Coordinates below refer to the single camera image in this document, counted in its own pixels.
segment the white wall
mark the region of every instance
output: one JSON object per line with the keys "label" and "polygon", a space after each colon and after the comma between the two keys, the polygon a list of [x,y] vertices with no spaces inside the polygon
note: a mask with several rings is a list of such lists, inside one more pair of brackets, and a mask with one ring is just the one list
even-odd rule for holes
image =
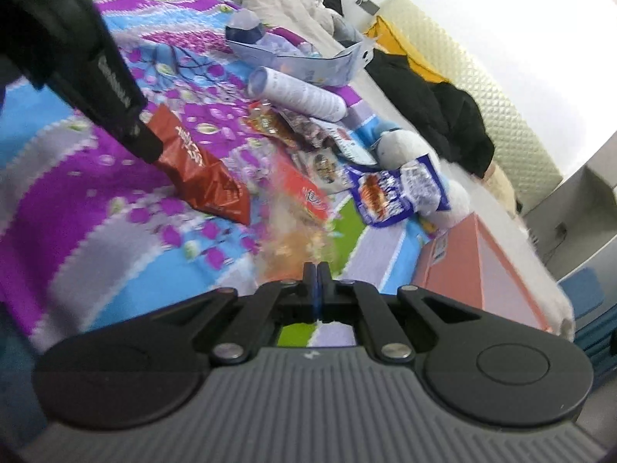
{"label": "white wall", "polygon": [[[366,24],[353,1],[347,16]],[[612,0],[412,1],[479,58],[566,177],[616,131]]]}

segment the metal screw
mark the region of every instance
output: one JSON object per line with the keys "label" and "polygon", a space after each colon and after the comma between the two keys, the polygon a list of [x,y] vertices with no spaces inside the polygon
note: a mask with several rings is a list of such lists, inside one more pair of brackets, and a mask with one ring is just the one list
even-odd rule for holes
{"label": "metal screw", "polygon": [[244,348],[236,343],[220,343],[215,346],[212,352],[223,360],[233,360],[239,358],[244,353]]}
{"label": "metal screw", "polygon": [[411,355],[411,348],[404,343],[388,343],[381,347],[381,353],[388,358],[407,358]]}

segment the cardboard box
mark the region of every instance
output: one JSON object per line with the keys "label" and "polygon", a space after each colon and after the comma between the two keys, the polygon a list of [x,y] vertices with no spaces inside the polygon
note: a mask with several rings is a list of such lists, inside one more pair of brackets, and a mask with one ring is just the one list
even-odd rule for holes
{"label": "cardboard box", "polygon": [[551,330],[520,276],[476,214],[422,248],[413,283],[500,317]]}

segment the snack bag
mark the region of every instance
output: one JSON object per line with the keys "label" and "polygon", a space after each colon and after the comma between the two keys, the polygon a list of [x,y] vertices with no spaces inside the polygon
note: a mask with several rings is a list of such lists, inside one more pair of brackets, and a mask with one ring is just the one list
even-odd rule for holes
{"label": "snack bag", "polygon": [[249,104],[249,112],[251,115],[247,120],[247,124],[255,132],[280,140],[291,149],[297,150],[299,148],[294,132],[280,118],[280,115],[271,108],[269,103],[253,102]]}
{"label": "snack bag", "polygon": [[333,257],[325,194],[282,157],[273,164],[272,181],[268,229],[255,260],[260,284],[301,280],[304,263]]}
{"label": "snack bag", "polygon": [[450,203],[428,155],[399,170],[366,171],[349,167],[351,194],[362,220],[385,228],[412,216],[450,210]]}
{"label": "snack bag", "polygon": [[163,153],[154,165],[169,176],[180,198],[192,208],[243,225],[251,222],[251,198],[224,163],[200,149],[178,117],[160,105],[148,122],[163,142]]}
{"label": "snack bag", "polygon": [[307,117],[291,110],[279,109],[279,113],[291,129],[301,135],[307,143],[317,149],[332,148],[352,164],[373,167],[377,161],[369,151],[364,149],[349,131],[337,123],[325,122],[318,118]]}
{"label": "snack bag", "polygon": [[352,187],[345,167],[341,165],[332,150],[299,151],[298,158],[306,174],[327,195]]}

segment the black circular pad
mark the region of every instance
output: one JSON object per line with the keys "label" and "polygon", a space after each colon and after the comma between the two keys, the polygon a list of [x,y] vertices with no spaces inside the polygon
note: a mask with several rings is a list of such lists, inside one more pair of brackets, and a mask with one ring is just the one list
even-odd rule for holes
{"label": "black circular pad", "polygon": [[522,428],[567,419],[591,388],[585,354],[531,327],[491,315],[443,326],[438,340],[425,361],[428,384],[483,423]]}
{"label": "black circular pad", "polygon": [[478,355],[477,366],[489,379],[504,385],[530,385],[548,372],[548,358],[523,345],[495,345]]}
{"label": "black circular pad", "polygon": [[59,343],[39,360],[33,383],[51,418],[120,430],[173,412],[200,379],[197,357],[181,329],[144,320]]}

